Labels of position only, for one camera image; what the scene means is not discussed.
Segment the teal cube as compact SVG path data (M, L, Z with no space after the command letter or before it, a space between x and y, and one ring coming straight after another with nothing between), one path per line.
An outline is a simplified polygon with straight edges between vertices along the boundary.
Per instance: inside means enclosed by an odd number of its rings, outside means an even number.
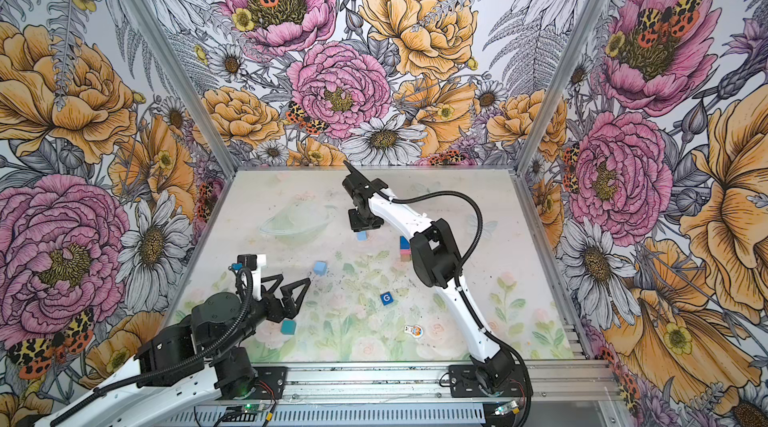
M281 323L280 332L286 336L293 336L296 332L297 324L295 320L285 319Z

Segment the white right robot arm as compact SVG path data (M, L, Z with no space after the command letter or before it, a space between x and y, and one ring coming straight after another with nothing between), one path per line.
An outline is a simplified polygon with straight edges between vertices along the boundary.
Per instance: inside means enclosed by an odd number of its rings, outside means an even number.
M369 179L354 167L342 181L353 202L348 211L355 232L376 230L385 224L408 240L414 272L428 288L433 288L452 312L468 347L480 390L487 395L503 391L516 374L525 375L521 355L500 340L481 315L464 280L464 267L482 237L482 212L468 195L454 190L438 190L411 198L400 198L381 179ZM476 232L464 253L458 247L449 223L433 220L411 206L437 197L465 201L476 216Z

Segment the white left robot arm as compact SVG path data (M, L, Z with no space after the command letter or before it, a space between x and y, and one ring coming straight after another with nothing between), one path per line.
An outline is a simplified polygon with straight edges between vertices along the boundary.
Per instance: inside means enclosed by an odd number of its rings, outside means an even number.
M37 426L151 426L207 400L251 395L276 402L276 382L253 367L242 342L265 321L299 313L311 281L284 283L280 274L258 283L247 268L232 292L218 292L180 322L163 328L107 381Z

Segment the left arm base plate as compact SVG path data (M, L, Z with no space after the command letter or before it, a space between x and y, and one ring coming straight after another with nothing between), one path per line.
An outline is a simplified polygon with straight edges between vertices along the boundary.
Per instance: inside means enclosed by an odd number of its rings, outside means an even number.
M252 366L246 393L238 396L238 399L281 400L287 384L287 374L288 368L285 366Z

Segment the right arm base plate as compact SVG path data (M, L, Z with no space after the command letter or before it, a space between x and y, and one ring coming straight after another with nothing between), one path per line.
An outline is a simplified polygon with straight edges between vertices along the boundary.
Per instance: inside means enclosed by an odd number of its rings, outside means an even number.
M489 373L479 374L479 368L471 364L451 364L443 382L452 398L529 398L533 396L531 383L520 367L504 380L493 380Z

